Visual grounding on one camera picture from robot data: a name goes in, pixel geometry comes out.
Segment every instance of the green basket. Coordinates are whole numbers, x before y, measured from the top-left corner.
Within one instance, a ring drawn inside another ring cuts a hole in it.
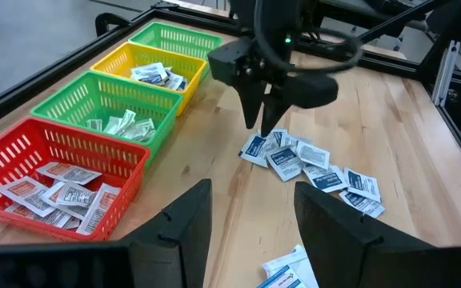
[[[181,101],[182,96],[174,92],[90,71],[38,104],[31,114],[149,147],[148,167],[172,132],[175,112]],[[102,127],[105,127],[110,116],[122,117],[126,109],[136,113],[136,121],[152,118],[156,133],[151,140],[133,141],[86,126],[86,120],[98,118],[102,119]]]
[[[207,54],[222,44],[222,37],[152,22],[129,39],[130,42],[151,46],[167,51],[201,58],[206,61]],[[209,65],[202,72],[202,78],[209,72]]]

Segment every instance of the wooden table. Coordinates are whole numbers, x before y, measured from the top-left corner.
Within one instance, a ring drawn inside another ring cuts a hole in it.
[[[225,42],[232,39],[225,36]],[[119,44],[2,118],[0,133]],[[300,53],[291,61],[332,63]],[[461,245],[461,149],[425,89],[362,68],[335,77],[337,101],[313,110],[292,107],[278,126],[329,150],[331,162],[342,169],[376,177],[387,209],[379,220],[437,246]],[[200,179],[211,178],[214,215],[205,287],[258,285],[266,277],[263,262],[301,243],[293,193],[295,182],[306,179],[282,182],[272,169],[238,157],[254,132],[245,128],[236,92],[208,75],[111,238],[121,238]],[[53,241],[0,224],[0,244]]]

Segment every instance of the pile of packets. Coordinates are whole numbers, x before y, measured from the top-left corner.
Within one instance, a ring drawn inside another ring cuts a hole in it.
[[[326,193],[342,190],[339,196],[346,204],[377,218],[385,208],[376,178],[350,168],[343,173],[330,164],[330,152],[311,143],[309,139],[289,135],[286,129],[275,128],[266,138],[251,135],[239,156],[265,168],[270,163],[284,182],[303,171],[312,186]]]
[[[291,253],[263,264],[268,279],[258,288],[318,288],[305,248],[297,245]]]
[[[131,68],[131,79],[184,91],[188,85],[188,79],[172,72],[172,67],[164,67],[163,63],[157,62],[146,66]]]
[[[135,112],[126,110],[121,118],[110,116],[108,124],[104,129],[102,128],[102,119],[86,120],[86,126],[97,131],[102,131],[130,140],[140,142],[147,142],[151,140],[156,133],[152,118],[135,121],[135,117]]]
[[[36,172],[54,179],[53,186],[28,176],[0,186],[0,193],[14,201],[5,211],[84,235],[95,230],[120,192],[105,183],[97,192],[83,187],[101,173],[79,166],[49,162]]]

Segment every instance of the plastic basket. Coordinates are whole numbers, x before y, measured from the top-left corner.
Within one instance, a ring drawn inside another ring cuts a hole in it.
[[[149,147],[150,166],[175,123],[175,111],[182,96],[155,86],[105,74],[86,72],[31,110],[31,114],[70,126]],[[136,113],[136,119],[152,118],[156,133],[147,142],[132,141],[86,126],[86,120],[102,119],[105,127],[110,116],[122,117],[126,109]]]
[[[188,30],[177,26],[153,22],[135,36],[130,42],[202,58],[207,61],[207,54],[222,44],[222,37]],[[202,79],[209,72],[209,65],[202,72]]]
[[[0,222],[63,241],[106,240],[136,195],[149,154],[147,148],[132,143],[38,118],[27,118],[0,136],[0,186],[26,175],[51,186],[52,179],[34,170],[48,162],[65,162],[102,173],[86,185],[88,189],[97,190],[106,183],[121,187],[121,191],[90,235],[5,212],[12,201],[1,194]]]
[[[162,62],[164,66],[172,66],[172,72],[186,77],[188,79],[187,88],[183,92],[179,92],[145,82],[135,80],[131,81],[140,83],[144,86],[155,87],[165,91],[173,91],[177,94],[181,94],[182,102],[177,110],[177,115],[179,116],[182,114],[191,98],[193,98],[193,95],[198,88],[202,71],[206,67],[205,60],[127,42],[109,53],[99,62],[95,63],[91,69],[113,76],[129,78],[131,68],[145,66],[155,62]]]

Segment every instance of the basket rim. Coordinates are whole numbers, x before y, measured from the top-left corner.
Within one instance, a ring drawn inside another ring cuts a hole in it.
[[[220,40],[220,43],[221,41],[223,40],[223,37],[221,36],[217,36],[217,35],[213,35],[213,34],[209,34],[209,33],[204,33],[204,32],[201,32],[201,31],[197,31],[197,30],[189,30],[187,28],[184,28],[184,27],[180,27],[180,26],[176,26],[176,25],[171,25],[171,24],[166,24],[166,23],[162,23],[162,22],[151,22],[149,25],[147,25],[145,28],[143,28],[142,30],[140,30],[138,33],[136,33],[135,35],[133,35],[131,38],[129,38],[128,40],[130,42],[134,42],[134,43],[139,43],[139,42],[136,42],[134,40],[134,38],[140,36],[142,33],[146,32],[148,29],[152,28],[153,26],[167,26],[167,27],[171,27],[171,28],[175,28],[175,29],[179,29],[179,30],[185,30],[186,32],[189,32],[190,34],[199,34],[199,35],[203,35],[203,36],[208,36],[208,37],[212,37],[214,38],[214,40]]]
[[[71,122],[68,122],[68,121],[65,121],[65,120],[60,120],[60,119],[56,119],[56,118],[50,118],[49,116],[46,116],[44,114],[40,114],[39,112],[37,112],[37,110],[41,109],[45,104],[49,103],[49,102],[52,102],[54,100],[54,98],[58,97],[64,90],[70,88],[71,86],[73,86],[77,81],[80,81],[81,78],[83,77],[86,77],[87,75],[96,75],[96,77],[104,77],[104,78],[111,78],[111,79],[115,79],[115,77],[112,76],[109,76],[108,74],[105,74],[105,73],[101,73],[99,71],[86,71],[84,73],[82,73],[81,75],[79,75],[76,79],[72,80],[71,82],[69,82],[68,84],[66,84],[65,86],[62,87],[62,89],[56,91],[54,94],[52,94],[51,96],[49,96],[46,100],[40,102],[38,105],[36,105],[32,110],[31,110],[31,115],[35,116],[35,117],[38,117],[40,119],[45,119],[45,120],[49,120],[49,121],[53,121],[53,122],[58,122],[58,123],[62,123],[64,125],[68,125],[68,126],[72,126],[72,127],[76,127],[76,128],[79,128],[79,129],[82,129],[82,130],[88,130],[92,133],[96,133],[96,134],[99,134],[99,135],[104,135],[104,136],[107,136],[107,137],[110,137],[110,138],[113,138],[113,139],[119,139],[119,140],[122,140],[124,142],[130,142],[130,143],[134,143],[136,145],[139,145],[139,146],[150,146],[155,140],[156,138],[158,137],[159,133],[156,133],[154,134],[154,136],[152,137],[151,140],[147,141],[147,142],[140,142],[140,141],[136,141],[136,140],[130,140],[130,139],[125,139],[125,138],[122,138],[122,137],[119,137],[119,136],[115,136],[115,135],[111,135],[111,134],[108,134],[108,133],[104,133],[102,131],[97,131],[97,130],[94,130],[94,129],[91,129],[89,127],[86,127],[86,126],[81,126],[79,124],[74,124],[74,123],[71,123]],[[135,85],[135,86],[140,86],[137,82],[134,82],[134,81],[131,81],[130,79],[128,78],[123,78],[124,80],[126,80],[126,82],[132,84],[132,85]],[[174,103],[174,106],[172,106],[172,108],[170,109],[170,111],[168,111],[168,114],[166,114],[166,117],[165,118],[169,118],[169,117],[175,117],[175,113],[179,107],[179,105],[181,104],[182,102],[182,95],[179,95],[177,93],[173,93],[171,92],[172,90],[168,89],[167,93],[168,94],[171,94],[171,95],[174,95],[177,97],[177,100],[176,102]],[[156,129],[156,131],[160,131],[162,129],[164,129],[166,123],[165,121],[161,121],[161,124],[158,126],[158,129]]]
[[[156,86],[154,84],[149,84],[149,83],[140,82],[140,81],[137,81],[137,80],[132,80],[132,79],[129,79],[127,77],[123,77],[123,76],[120,76],[120,75],[117,75],[117,74],[107,73],[107,72],[98,70],[96,68],[96,66],[102,65],[104,62],[106,62],[109,58],[111,58],[118,51],[120,51],[121,49],[124,49],[125,46],[136,46],[136,47],[138,47],[139,49],[142,49],[142,50],[155,50],[155,51],[157,51],[159,53],[163,53],[163,54],[173,54],[173,55],[176,55],[176,56],[179,56],[179,57],[182,57],[182,58],[192,59],[192,60],[198,62],[199,65],[200,65],[200,67],[197,69],[197,72],[195,73],[195,75],[193,75],[193,79],[195,79],[197,77],[201,78],[202,77],[202,72],[204,71],[204,69],[207,66],[207,61],[202,59],[202,58],[191,57],[191,56],[188,56],[188,55],[185,55],[185,54],[180,54],[180,53],[176,53],[176,52],[172,52],[172,51],[168,51],[168,50],[155,48],[155,47],[152,47],[152,46],[146,46],[146,45],[138,44],[136,42],[124,42],[122,45],[120,45],[119,47],[117,47],[113,51],[111,51],[108,55],[104,56],[104,58],[102,58],[101,60],[97,61],[94,65],[92,65],[90,67],[90,70],[98,72],[100,74],[109,75],[111,77],[116,77],[116,78],[119,78],[119,79],[126,79],[126,80],[131,81],[131,82],[139,83],[140,85],[152,86],[152,87],[154,87],[156,89],[161,89],[161,90],[169,91],[171,93],[181,94],[183,97],[185,95],[187,95],[187,92],[190,91],[190,87],[192,87],[192,85],[194,85],[193,81],[190,81],[190,83],[188,83],[188,86],[186,87],[186,89],[183,92],[180,92],[180,91],[172,90],[170,88],[165,88],[165,87],[161,87],[161,86]]]
[[[81,132],[81,133],[84,133],[84,134],[90,134],[92,136],[95,136],[96,138],[103,138],[103,139],[106,139],[108,141],[117,142],[118,144],[122,144],[124,146],[133,146],[136,149],[143,150],[143,152],[145,152],[145,154],[142,156],[140,161],[138,161],[138,163],[136,164],[137,168],[135,168],[133,170],[133,172],[131,173],[131,175],[129,175],[129,177],[127,178],[124,185],[121,187],[121,191],[126,190],[126,189],[129,188],[130,179],[139,177],[138,172],[144,170],[145,162],[150,157],[150,150],[147,147],[143,147],[143,146],[140,146],[140,145],[136,145],[134,143],[129,143],[129,142],[125,142],[125,141],[122,141],[122,140],[119,140],[119,139],[107,137],[107,136],[102,135],[102,134],[96,134],[96,133],[93,133],[93,132],[90,132],[90,131],[81,130],[81,129],[76,128],[76,127],[65,126],[65,125],[60,124],[60,123],[56,123],[56,122],[53,122],[53,121],[48,121],[48,120],[45,120],[43,118],[36,118],[36,117],[33,117],[33,116],[25,117],[24,119],[22,119],[18,123],[12,125],[12,127],[10,127],[9,129],[7,129],[3,133],[1,133],[0,134],[0,141],[5,136],[7,136],[8,132],[10,132],[12,130],[15,130],[20,125],[24,124],[25,122],[29,122],[29,121],[43,122],[43,123],[46,123],[46,124],[52,125],[52,126],[61,126],[61,127],[66,128],[68,130],[74,130],[74,131]],[[120,203],[120,200],[122,199],[123,195],[124,195],[124,193],[119,193],[117,198],[111,204],[110,208],[111,207],[115,208],[117,206],[117,204]],[[58,227],[55,227],[55,226],[52,226],[52,225],[47,225],[45,223],[37,222],[35,220],[28,219],[28,218],[26,218],[24,216],[17,215],[17,214],[12,214],[12,213],[6,212],[4,210],[0,210],[0,217],[10,219],[10,220],[14,220],[14,221],[18,221],[18,222],[24,223],[26,225],[31,225],[31,226],[33,226],[33,227],[35,227],[37,229],[46,230],[46,231],[52,231],[52,232],[54,232],[54,233],[56,233],[58,235],[61,235],[61,236],[65,237],[65,238],[79,240],[79,241],[91,241],[91,240],[99,239],[99,235],[101,234],[101,229],[102,229],[100,225],[97,225],[97,227],[95,228],[95,230],[91,234],[84,235],[84,234],[76,233],[75,231],[68,231],[68,230],[65,230],[63,228],[58,228]],[[101,222],[106,221],[107,217],[109,217],[108,213],[106,213],[104,215],[104,217],[102,217]]]

